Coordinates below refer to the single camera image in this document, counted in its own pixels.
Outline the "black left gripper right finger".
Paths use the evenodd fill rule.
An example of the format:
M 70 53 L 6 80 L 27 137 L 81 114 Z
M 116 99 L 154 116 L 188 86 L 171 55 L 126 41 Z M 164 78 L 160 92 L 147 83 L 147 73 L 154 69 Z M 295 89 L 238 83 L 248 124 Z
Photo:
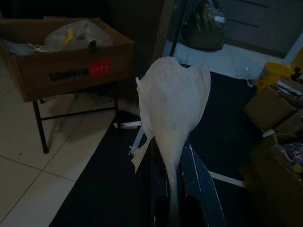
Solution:
M 227 226 L 213 179 L 189 141 L 180 159 L 182 169 L 181 225 Z

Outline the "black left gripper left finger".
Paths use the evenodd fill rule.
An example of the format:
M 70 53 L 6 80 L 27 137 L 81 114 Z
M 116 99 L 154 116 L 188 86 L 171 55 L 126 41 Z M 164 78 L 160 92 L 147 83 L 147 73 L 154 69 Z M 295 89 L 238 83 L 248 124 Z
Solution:
M 169 217 L 169 183 L 155 139 L 151 140 L 151 226 L 166 227 Z

